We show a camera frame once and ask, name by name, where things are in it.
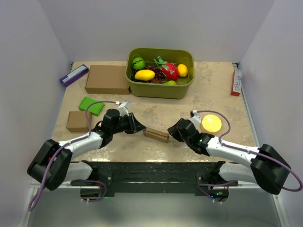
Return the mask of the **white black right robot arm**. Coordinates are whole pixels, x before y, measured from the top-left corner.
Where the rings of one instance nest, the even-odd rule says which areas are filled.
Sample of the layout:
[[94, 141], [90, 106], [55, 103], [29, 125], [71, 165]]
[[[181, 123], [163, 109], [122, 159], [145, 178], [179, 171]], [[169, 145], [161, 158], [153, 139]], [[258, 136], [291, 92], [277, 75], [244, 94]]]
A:
[[222, 164], [211, 173], [211, 181], [217, 186], [226, 181], [246, 181], [256, 183], [270, 194], [279, 194], [289, 175], [288, 163], [268, 144], [258, 148], [220, 141], [214, 135], [199, 132], [190, 120], [183, 118], [169, 127], [168, 133], [197, 154], [233, 162]]

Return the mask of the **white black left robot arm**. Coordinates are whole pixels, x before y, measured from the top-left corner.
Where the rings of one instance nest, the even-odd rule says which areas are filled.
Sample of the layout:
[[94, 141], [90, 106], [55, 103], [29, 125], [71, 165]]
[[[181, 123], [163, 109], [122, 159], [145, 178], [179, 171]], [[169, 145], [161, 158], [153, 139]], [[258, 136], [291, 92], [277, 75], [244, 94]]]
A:
[[117, 133], [134, 134], [146, 129], [133, 113], [121, 115], [117, 109], [109, 109], [91, 132], [72, 140], [44, 142], [27, 169], [27, 174], [49, 190], [55, 190], [63, 182], [81, 179], [86, 185], [98, 181], [97, 172], [71, 160], [92, 150], [105, 147]]

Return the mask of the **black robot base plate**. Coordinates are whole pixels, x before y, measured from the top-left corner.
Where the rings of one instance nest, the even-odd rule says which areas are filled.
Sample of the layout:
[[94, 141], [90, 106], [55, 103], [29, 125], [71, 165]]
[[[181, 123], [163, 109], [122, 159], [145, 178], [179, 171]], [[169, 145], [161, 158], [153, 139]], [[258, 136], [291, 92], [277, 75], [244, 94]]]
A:
[[106, 185], [106, 196], [115, 193], [188, 193], [203, 196], [209, 193], [219, 199], [227, 198], [227, 190], [213, 189], [226, 181], [219, 176], [219, 162], [89, 162], [93, 172], [89, 182], [72, 181], [72, 186]]

